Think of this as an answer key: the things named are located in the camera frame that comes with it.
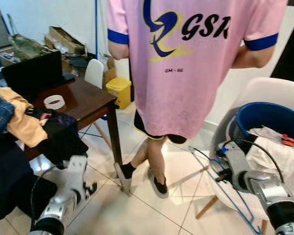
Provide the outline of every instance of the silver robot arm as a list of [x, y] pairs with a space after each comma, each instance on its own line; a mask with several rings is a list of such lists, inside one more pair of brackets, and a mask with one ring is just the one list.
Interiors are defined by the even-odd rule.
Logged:
[[35, 227], [29, 235], [63, 235], [77, 205], [97, 190], [97, 184], [86, 187], [84, 172], [87, 165], [85, 156], [72, 156], [67, 168], [64, 188], [50, 199]]
[[274, 174], [253, 171], [234, 142], [219, 153], [217, 157], [226, 169], [220, 172], [219, 179], [229, 181], [238, 191], [256, 195], [276, 235], [294, 235], [294, 196], [288, 187]]

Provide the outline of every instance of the wooden chair leg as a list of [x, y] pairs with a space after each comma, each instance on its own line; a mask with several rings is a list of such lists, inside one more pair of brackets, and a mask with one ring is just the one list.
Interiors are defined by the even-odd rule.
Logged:
[[261, 225], [261, 231], [262, 235], [266, 235], [268, 228], [268, 221], [263, 219], [262, 225]]
[[107, 143], [110, 149], [112, 149], [111, 141], [107, 137], [107, 135], [103, 132], [103, 130], [100, 128], [100, 126], [94, 121], [93, 122], [94, 126], [97, 128], [101, 136], [103, 137], [104, 141]]
[[208, 202], [208, 204], [198, 213], [196, 219], [200, 219], [216, 202], [218, 201], [218, 197], [214, 196], [213, 199]]

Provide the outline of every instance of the person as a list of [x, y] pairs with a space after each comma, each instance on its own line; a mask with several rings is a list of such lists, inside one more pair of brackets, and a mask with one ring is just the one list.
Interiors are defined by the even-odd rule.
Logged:
[[164, 142], [184, 143], [197, 135], [230, 68], [268, 63], [286, 5], [287, 0], [108, 1], [109, 51], [116, 60], [130, 58], [134, 126], [148, 136], [131, 162], [115, 165], [125, 192], [134, 170], [148, 160], [155, 192], [168, 196]]

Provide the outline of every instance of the blue sleeve trim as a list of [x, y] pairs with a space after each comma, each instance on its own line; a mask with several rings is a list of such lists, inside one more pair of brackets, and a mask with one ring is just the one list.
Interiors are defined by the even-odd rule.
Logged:
[[278, 33], [265, 37], [265, 38], [260, 38], [252, 41], [245, 41], [245, 45], [248, 47], [250, 50], [263, 50], [266, 48], [269, 48], [271, 46], [274, 46], [278, 40]]
[[128, 44], [129, 36], [126, 34], [118, 33], [108, 29], [108, 39], [112, 42], [119, 44]]

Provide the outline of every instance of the roll of tape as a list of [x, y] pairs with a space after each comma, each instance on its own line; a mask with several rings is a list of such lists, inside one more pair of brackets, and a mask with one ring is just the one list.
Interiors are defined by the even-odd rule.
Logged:
[[44, 104], [47, 109], [57, 110], [61, 109], [65, 105], [65, 102], [62, 96], [52, 95], [44, 100]]

